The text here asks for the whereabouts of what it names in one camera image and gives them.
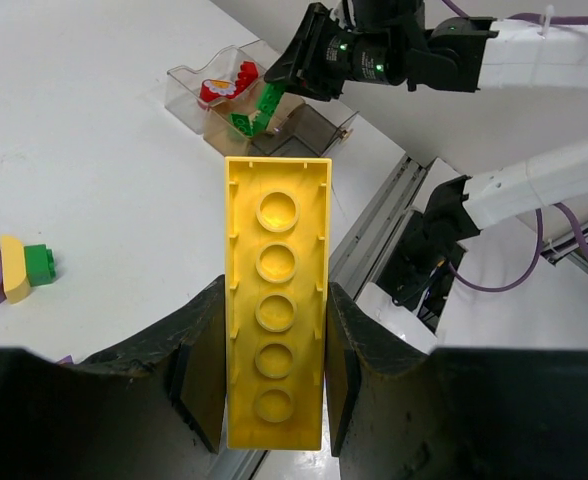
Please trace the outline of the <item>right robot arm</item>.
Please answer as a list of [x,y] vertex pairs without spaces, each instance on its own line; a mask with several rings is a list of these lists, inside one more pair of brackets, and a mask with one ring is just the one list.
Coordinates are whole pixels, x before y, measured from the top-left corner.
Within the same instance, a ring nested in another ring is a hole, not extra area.
[[421,1],[312,3],[264,80],[318,101],[339,98],[346,82],[464,93],[588,90],[588,16],[548,7],[497,19],[456,8],[429,29],[424,10]]

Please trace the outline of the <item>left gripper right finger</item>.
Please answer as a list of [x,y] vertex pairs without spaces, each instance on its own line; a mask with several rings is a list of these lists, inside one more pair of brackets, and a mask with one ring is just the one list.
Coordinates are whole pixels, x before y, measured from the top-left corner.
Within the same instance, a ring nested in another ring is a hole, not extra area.
[[588,351],[423,353],[331,283],[326,387],[345,479],[588,479]]

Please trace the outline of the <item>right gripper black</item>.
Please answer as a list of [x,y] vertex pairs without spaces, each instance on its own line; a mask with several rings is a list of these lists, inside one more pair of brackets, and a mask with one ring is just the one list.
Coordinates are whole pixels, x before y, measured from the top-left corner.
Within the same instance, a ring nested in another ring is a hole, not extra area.
[[340,97],[347,82],[398,86],[424,29],[422,1],[340,1],[331,13],[311,3],[264,81],[312,100]]

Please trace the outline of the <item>small red lego brick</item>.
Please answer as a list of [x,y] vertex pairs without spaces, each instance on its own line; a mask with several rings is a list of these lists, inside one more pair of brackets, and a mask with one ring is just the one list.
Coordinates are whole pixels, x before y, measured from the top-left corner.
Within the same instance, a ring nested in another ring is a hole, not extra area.
[[234,82],[235,90],[234,93],[230,95],[230,98],[236,98],[245,92],[253,82],[259,78],[259,76],[260,74],[257,65],[252,61],[244,61],[240,65],[240,69]]

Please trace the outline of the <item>long yellow lego plate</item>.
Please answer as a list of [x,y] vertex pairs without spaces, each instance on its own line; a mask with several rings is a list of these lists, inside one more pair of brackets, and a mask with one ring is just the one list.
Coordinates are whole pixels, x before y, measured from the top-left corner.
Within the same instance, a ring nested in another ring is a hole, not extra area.
[[322,443],[332,162],[225,159],[227,445]]

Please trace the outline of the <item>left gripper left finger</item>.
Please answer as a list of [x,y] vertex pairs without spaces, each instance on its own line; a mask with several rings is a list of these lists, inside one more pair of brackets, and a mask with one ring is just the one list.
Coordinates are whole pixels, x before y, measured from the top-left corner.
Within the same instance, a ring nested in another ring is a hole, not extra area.
[[223,278],[78,364],[0,348],[0,479],[202,479],[225,377]]

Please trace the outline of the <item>green lego plate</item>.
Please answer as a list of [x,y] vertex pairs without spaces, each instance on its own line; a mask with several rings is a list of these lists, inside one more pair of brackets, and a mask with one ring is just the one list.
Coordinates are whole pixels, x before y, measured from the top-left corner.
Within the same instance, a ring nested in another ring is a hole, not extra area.
[[263,132],[267,129],[284,93],[285,86],[283,84],[268,83],[265,85],[256,103],[258,113],[252,124],[254,134]]

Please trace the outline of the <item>green square lego brick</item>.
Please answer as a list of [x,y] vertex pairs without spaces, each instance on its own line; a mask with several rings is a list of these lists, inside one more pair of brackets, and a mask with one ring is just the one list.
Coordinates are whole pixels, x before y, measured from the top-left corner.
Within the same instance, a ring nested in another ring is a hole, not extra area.
[[251,138],[255,134],[253,122],[246,114],[233,112],[229,115],[231,125],[245,137]]

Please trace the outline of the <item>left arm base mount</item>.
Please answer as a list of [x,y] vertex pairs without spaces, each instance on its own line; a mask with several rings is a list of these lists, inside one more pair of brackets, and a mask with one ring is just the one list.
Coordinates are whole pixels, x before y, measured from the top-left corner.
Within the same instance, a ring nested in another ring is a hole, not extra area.
[[448,265],[458,267],[466,249],[456,245],[443,255],[426,242],[423,215],[411,210],[401,221],[392,249],[375,284],[391,297],[395,307],[405,307],[433,334],[454,282]]

